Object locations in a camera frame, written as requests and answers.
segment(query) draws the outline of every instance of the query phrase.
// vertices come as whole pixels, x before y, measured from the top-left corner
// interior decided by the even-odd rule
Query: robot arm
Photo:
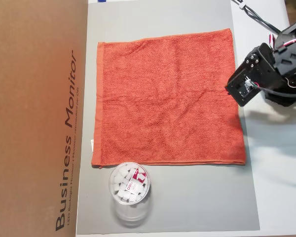
[[[280,105],[296,102],[296,23],[280,32],[274,45],[254,48],[228,80],[225,88],[240,106],[261,90]]]

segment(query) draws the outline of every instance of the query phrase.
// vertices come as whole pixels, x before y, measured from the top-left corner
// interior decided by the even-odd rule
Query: gray surface
[[[98,41],[130,41],[165,35],[232,29],[230,1],[148,0],[93,3],[88,9],[77,234],[258,230],[250,159],[246,166],[145,166],[153,208],[129,229],[111,212],[112,168],[91,167]]]

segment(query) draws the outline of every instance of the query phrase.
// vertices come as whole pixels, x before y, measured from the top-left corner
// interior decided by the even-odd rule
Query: white cube
[[[145,171],[144,171],[143,168],[141,168],[141,167],[138,168],[138,173],[143,174],[144,172],[145,172]]]
[[[126,167],[121,167],[118,172],[123,176],[123,178],[128,174]]]
[[[136,197],[137,197],[137,195],[135,195],[135,194],[131,194],[131,195],[130,195],[130,198],[129,198],[129,201],[130,201],[130,202],[134,202],[134,201],[136,201]]]
[[[124,196],[124,193],[125,193],[125,191],[120,189],[120,190],[118,191],[117,195],[118,195],[120,198],[122,198],[122,197]]]
[[[129,191],[125,191],[123,195],[123,199],[128,200],[130,198],[131,193]]]
[[[138,193],[142,193],[144,191],[144,187],[143,186],[139,186],[138,187]]]
[[[123,183],[124,183],[124,184],[126,184],[126,185],[127,185],[127,184],[128,184],[128,182],[129,182],[129,180],[127,180],[127,179],[123,179]]]
[[[136,201],[139,201],[140,199],[142,199],[142,196],[141,196],[141,195],[138,195],[138,196],[136,197]]]
[[[130,178],[131,178],[132,176],[133,176],[133,174],[132,174],[131,172],[129,172],[125,179],[130,180]]]
[[[139,175],[137,175],[137,179],[140,179],[140,180],[145,180],[145,176],[143,175],[143,174],[139,174]]]
[[[137,169],[138,168],[138,165],[133,164],[133,163],[130,163],[128,165],[129,165],[129,167],[134,168],[134,169]]]
[[[126,184],[121,183],[120,186],[119,186],[119,190],[125,190],[126,186],[127,186]]]
[[[124,177],[121,175],[121,174],[117,174],[115,177],[114,177],[114,182],[116,184],[120,184],[122,181],[123,181]]]
[[[119,184],[114,184],[113,189],[114,189],[114,191],[118,191],[119,190]]]

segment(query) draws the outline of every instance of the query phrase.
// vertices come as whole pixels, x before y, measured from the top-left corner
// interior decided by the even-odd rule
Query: clear plastic container
[[[150,175],[137,163],[122,163],[113,170],[109,179],[112,207],[123,225],[138,226],[146,219],[151,209],[150,185]]]

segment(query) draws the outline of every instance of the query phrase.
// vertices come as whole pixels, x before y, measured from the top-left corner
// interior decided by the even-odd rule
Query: white table
[[[283,0],[247,0],[262,19],[280,30],[289,26]],[[249,18],[233,1],[236,60],[262,42],[269,30]],[[110,237],[220,237],[296,235],[296,108],[265,102],[259,94],[244,107],[259,213],[260,231],[111,234]]]

